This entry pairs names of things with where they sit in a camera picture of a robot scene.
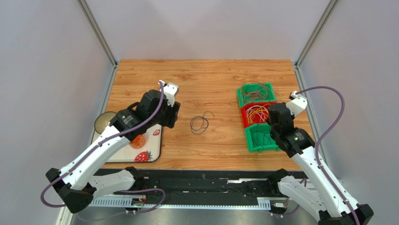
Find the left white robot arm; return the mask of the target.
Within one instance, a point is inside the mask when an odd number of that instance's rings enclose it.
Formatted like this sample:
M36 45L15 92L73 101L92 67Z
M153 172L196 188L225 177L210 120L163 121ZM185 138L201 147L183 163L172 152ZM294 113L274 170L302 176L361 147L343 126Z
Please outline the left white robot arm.
M173 128L180 103L175 101L178 87L161 85L160 90L146 92L140 102L120 110L110 124L84 152L61 169L51 168L46 173L49 184L40 195L41 202L54 208L44 195L53 188L71 213L78 213L104 195L139 193L143 191L143 176L134 167L117 173L95 176L98 169L121 148L155 125Z

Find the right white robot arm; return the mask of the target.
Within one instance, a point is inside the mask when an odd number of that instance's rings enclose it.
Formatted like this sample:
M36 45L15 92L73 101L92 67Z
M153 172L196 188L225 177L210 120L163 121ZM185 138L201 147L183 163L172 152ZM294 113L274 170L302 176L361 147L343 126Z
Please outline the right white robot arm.
M304 129L294 126L295 110L304 108L291 102L276 103L268 108L270 135L278 147L303 170L315 191L299 184L287 171L280 169L269 180L285 195L311 214L319 225L366 225L374 216L368 204L359 204L340 184L316 153L316 143Z

